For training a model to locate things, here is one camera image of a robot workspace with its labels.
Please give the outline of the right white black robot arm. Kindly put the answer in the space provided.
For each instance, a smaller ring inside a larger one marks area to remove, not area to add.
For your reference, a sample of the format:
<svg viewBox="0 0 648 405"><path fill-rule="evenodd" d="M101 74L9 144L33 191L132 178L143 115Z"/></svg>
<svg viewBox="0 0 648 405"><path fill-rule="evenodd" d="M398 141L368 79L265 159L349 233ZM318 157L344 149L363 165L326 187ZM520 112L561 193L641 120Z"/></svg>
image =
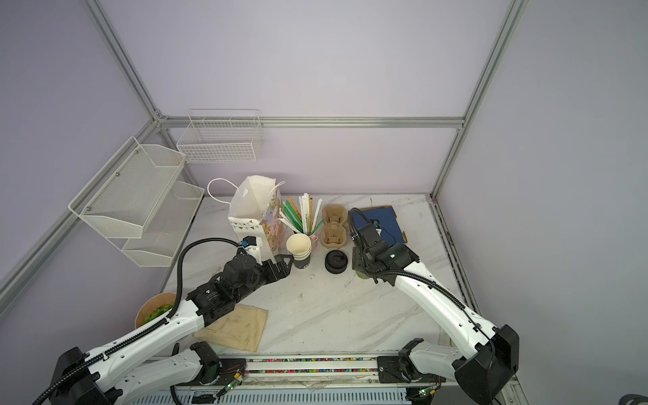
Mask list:
<svg viewBox="0 0 648 405"><path fill-rule="evenodd" d="M419 349L422 339L413 339L398 354L401 378L415 382L428 375L445 377L475 403L495 403L519 368L517 332L508 325L497 327L457 298L408 246L388 245L364 211L352 208L348 219L361 272L414 300L456 346Z"/></svg>

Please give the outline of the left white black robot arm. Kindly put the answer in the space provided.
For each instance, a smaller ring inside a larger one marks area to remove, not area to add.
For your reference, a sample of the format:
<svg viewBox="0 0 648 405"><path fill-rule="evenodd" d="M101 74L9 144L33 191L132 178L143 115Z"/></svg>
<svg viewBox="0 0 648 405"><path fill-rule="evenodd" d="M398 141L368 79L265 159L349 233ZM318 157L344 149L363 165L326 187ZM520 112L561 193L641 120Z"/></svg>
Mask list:
<svg viewBox="0 0 648 405"><path fill-rule="evenodd" d="M151 362L155 354L233 312L236 305L265 285L290 275L295 258L279 254L260 262L245 241L221 273L187 295L153 321L108 344L62 354L50 386L35 403L128 404L168 386L213 376L219 356L206 343L193 344L169 359Z"/></svg>

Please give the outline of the black plastic cup lid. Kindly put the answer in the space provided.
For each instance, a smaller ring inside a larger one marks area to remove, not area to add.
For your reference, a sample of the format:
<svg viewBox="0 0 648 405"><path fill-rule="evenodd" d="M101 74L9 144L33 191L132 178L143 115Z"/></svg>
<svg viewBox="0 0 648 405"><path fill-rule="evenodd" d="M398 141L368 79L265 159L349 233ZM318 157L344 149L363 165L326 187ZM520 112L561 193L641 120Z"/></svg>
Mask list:
<svg viewBox="0 0 648 405"><path fill-rule="evenodd" d="M349 258L345 252L332 250L325 256L325 269L330 274L344 273L349 265Z"/></svg>

